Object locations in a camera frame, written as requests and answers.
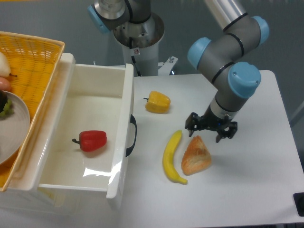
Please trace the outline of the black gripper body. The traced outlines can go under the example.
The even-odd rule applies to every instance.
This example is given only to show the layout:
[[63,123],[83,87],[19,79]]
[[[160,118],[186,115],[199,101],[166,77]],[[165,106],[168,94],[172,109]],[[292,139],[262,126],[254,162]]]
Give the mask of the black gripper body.
[[220,117],[215,115],[215,113],[211,109],[211,106],[209,106],[205,111],[204,115],[201,116],[200,129],[216,132],[228,129],[230,127],[231,122],[229,115],[226,113],[219,115]]

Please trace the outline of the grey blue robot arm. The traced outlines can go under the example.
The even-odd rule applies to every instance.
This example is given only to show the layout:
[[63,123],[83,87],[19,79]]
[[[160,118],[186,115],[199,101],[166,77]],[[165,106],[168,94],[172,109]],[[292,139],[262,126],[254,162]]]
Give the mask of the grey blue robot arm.
[[[262,45],[269,26],[261,17],[248,16],[237,0],[205,2],[223,36],[200,38],[189,48],[188,61],[217,89],[204,115],[191,113],[185,127],[190,133],[217,132],[217,141],[233,138],[238,125],[235,115],[261,82],[259,70],[240,58]],[[156,76],[158,44],[164,35],[162,19],[152,12],[148,0],[96,0],[88,6],[91,20],[102,33],[112,32],[123,50],[125,63],[136,76]]]

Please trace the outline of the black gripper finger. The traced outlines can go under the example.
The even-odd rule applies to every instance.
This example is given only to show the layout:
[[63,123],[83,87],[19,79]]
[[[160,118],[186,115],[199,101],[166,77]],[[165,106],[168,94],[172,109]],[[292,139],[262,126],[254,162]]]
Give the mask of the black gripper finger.
[[221,139],[225,139],[225,138],[232,139],[237,131],[238,131],[238,123],[235,121],[230,122],[226,127],[221,126],[216,130],[216,132],[218,133],[216,137],[216,143],[219,143]]
[[189,137],[193,135],[195,131],[200,129],[201,127],[201,116],[199,116],[197,113],[192,112],[189,117],[185,121],[185,129],[189,132]]

